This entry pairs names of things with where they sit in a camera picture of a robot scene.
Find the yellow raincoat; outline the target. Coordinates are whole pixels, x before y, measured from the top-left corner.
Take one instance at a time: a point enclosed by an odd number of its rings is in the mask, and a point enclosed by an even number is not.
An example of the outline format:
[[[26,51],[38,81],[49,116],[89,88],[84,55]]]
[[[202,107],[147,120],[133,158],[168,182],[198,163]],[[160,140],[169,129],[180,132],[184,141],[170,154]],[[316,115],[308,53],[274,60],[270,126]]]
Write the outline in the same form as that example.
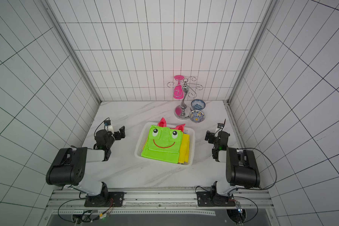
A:
[[[189,160],[190,135],[183,134],[182,143],[179,150],[178,164],[188,163]]]

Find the white plastic perforated basket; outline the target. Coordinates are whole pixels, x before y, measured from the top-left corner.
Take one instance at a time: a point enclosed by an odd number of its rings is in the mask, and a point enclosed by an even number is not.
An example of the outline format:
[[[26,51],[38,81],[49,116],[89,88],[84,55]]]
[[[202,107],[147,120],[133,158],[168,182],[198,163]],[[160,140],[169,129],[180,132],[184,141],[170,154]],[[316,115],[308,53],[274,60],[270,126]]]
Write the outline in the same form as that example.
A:
[[[134,155],[137,157],[137,158],[144,158],[141,156],[142,154],[142,151],[143,151],[143,148],[146,144],[146,141],[147,141],[147,138],[148,138],[148,133],[149,133],[149,130],[150,130],[150,127],[152,125],[157,125],[158,123],[156,122],[148,122],[145,124],[140,136],[139,136],[139,140],[137,142],[137,145],[136,145],[136,149],[134,151]],[[167,127],[169,128],[175,128],[176,126],[175,125],[167,125]],[[184,163],[184,164],[178,164],[178,166],[180,167],[187,167],[187,166],[191,166],[192,163],[193,163],[193,159],[194,159],[194,153],[195,153],[195,131],[191,128],[188,128],[187,126],[185,126],[185,129],[184,129],[184,134],[188,134],[190,135],[190,145],[189,145],[189,160],[188,160],[188,163]],[[152,162],[156,162],[156,163],[159,163],[159,162],[163,162],[163,161],[157,161],[157,160],[152,160],[152,159],[148,159]],[[168,163],[168,162],[163,162],[164,164],[169,164],[169,165],[174,165],[174,163]]]

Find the pink bunny face raincoat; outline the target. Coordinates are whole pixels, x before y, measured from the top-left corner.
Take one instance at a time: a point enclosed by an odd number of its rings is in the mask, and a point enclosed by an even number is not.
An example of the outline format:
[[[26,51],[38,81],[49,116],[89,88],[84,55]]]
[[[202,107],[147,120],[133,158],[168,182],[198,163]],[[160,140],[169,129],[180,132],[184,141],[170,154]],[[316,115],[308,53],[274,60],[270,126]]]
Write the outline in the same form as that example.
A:
[[[157,124],[159,127],[167,127],[167,122],[164,118],[161,118],[160,122]],[[173,130],[179,130],[181,132],[184,132],[185,124],[177,125],[175,128],[171,128]]]

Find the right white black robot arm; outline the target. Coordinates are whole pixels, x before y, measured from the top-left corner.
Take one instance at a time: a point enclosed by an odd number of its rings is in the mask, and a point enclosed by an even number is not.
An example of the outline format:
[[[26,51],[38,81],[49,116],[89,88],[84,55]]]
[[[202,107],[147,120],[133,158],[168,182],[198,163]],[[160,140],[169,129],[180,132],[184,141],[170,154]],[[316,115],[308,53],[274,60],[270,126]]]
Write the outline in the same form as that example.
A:
[[[196,191],[199,207],[235,207],[239,202],[233,193],[239,188],[260,187],[260,172],[254,152],[228,146],[230,134],[224,131],[207,131],[205,140],[213,144],[212,157],[225,163],[225,180],[216,181],[210,190]]]

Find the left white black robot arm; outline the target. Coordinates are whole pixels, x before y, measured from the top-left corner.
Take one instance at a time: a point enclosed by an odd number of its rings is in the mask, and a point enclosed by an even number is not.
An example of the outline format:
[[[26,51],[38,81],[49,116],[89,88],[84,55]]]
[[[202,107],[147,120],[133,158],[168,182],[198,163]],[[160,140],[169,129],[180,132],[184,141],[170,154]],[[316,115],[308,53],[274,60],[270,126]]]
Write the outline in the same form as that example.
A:
[[[95,133],[96,144],[92,149],[74,146],[60,149],[46,174],[46,183],[69,186],[84,193],[85,207],[121,207],[124,192],[109,192],[105,182],[97,181],[86,173],[86,163],[108,161],[112,145],[123,138],[125,126],[116,132],[103,129]]]

